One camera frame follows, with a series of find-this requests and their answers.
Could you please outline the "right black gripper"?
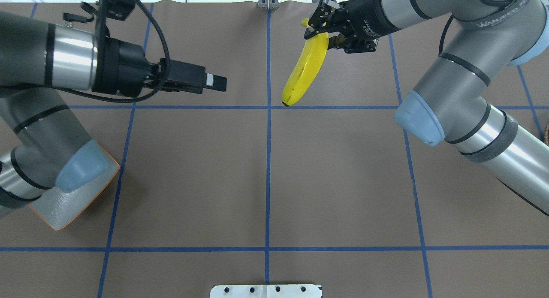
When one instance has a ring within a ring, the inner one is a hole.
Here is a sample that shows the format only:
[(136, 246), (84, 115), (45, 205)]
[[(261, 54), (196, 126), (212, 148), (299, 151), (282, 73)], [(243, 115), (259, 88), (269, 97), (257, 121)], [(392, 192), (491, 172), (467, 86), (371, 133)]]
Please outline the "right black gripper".
[(316, 8), (305, 20), (305, 40), (321, 33), (333, 34), (328, 37), (328, 49), (342, 49), (346, 54), (373, 53), (379, 42), (375, 37), (359, 36), (351, 26), (349, 9), (336, 0), (317, 0)]

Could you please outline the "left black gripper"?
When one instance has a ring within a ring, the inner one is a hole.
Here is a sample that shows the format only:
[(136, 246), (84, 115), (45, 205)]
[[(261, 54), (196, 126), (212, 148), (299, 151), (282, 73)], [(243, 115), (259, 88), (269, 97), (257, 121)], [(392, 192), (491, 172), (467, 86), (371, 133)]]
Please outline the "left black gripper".
[(142, 89), (154, 89), (165, 78), (163, 91), (202, 93), (202, 89), (227, 90), (227, 78), (206, 73), (204, 66), (161, 58), (149, 62), (143, 47), (108, 37), (94, 37), (92, 91), (138, 97)]

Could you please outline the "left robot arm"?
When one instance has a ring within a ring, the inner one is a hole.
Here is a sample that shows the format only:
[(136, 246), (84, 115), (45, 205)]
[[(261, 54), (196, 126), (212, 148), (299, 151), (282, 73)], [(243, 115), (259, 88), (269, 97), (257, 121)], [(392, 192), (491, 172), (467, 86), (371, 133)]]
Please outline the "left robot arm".
[(143, 47), (112, 38), (1, 12), (1, 118), (21, 145), (1, 156), (1, 216), (36, 203), (48, 191), (76, 193), (76, 213), (110, 183), (118, 163), (92, 139), (59, 95), (92, 90), (139, 102), (142, 89), (224, 92), (227, 79), (203, 66), (158, 63)]

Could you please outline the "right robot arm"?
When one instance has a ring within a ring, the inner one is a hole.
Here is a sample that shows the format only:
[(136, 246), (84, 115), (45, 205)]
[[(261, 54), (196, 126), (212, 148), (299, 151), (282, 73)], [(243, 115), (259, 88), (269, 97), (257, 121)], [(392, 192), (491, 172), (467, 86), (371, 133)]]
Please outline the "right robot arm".
[(318, 0), (304, 37), (335, 33), (328, 48), (367, 52), (383, 36), (446, 14), (460, 30), (402, 101), (396, 123), (429, 146), (448, 142), (548, 214), (548, 146), (483, 97), (505, 67), (548, 47), (542, 0)]

